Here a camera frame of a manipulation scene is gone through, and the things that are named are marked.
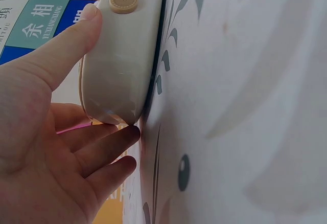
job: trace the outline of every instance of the dark dot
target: dark dot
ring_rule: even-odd
[[[178,168],[178,188],[180,191],[185,191],[189,184],[191,166],[189,157],[185,154],[179,163]]]

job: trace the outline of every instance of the white handheld device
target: white handheld device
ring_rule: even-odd
[[[134,124],[147,96],[162,0],[99,0],[96,46],[80,62],[81,104],[91,119]]]

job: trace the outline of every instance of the device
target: device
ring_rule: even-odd
[[[153,68],[162,0],[99,0],[100,38],[80,62],[85,113],[102,123],[133,125],[141,116]]]

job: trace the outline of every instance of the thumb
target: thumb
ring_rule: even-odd
[[[43,46],[9,62],[45,81],[54,91],[74,65],[96,44],[102,15],[93,4],[85,6],[79,22],[52,38]]]

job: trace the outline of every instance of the finger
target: finger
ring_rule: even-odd
[[[104,166],[86,178],[96,194],[99,206],[133,173],[135,168],[135,159],[131,156],[125,156],[113,164]]]
[[[79,22],[10,64],[42,79],[54,91],[73,66],[96,44],[101,24],[101,12],[93,4],[88,4]]]
[[[124,151],[139,140],[139,129],[129,126],[90,144],[75,153],[80,174],[87,177],[104,165],[112,163]]]
[[[115,133],[117,130],[118,128],[115,125],[100,124],[66,131],[59,134],[59,136],[70,148],[71,152],[76,152],[88,144]]]
[[[91,123],[83,108],[76,104],[52,103],[50,110],[54,117],[57,132],[80,124]]]

